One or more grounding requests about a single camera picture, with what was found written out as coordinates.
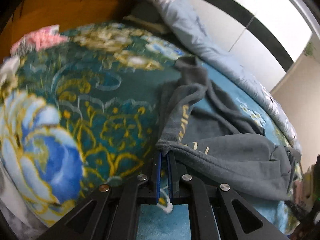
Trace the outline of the pink fuzzy right forearm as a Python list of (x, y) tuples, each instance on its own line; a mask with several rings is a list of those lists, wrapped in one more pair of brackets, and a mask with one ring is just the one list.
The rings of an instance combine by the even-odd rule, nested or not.
[(301, 180), (293, 182), (293, 202), (306, 211), (311, 211), (316, 200), (314, 168), (315, 165), (311, 165)]

